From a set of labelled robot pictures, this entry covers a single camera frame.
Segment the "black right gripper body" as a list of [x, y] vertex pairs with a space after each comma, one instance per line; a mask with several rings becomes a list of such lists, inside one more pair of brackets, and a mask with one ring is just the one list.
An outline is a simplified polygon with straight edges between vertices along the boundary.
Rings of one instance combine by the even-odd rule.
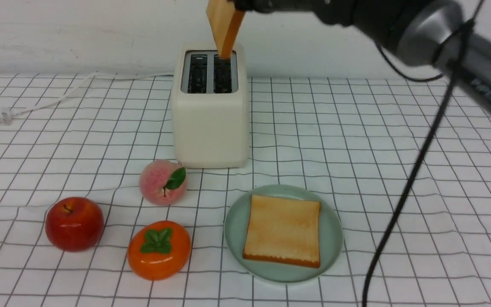
[[324, 0], [234, 0], [234, 7], [240, 11], [254, 11], [262, 14], [273, 12], [313, 12], [325, 15]]

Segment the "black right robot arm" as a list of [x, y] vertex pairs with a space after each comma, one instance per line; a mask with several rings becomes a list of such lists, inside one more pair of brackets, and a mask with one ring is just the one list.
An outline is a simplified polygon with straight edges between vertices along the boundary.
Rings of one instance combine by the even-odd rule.
[[[313, 12], [328, 25], [355, 26], [410, 67], [431, 65], [450, 77], [465, 26], [455, 0], [235, 0], [242, 11]], [[491, 113], [491, 41], [472, 33], [458, 86]]]

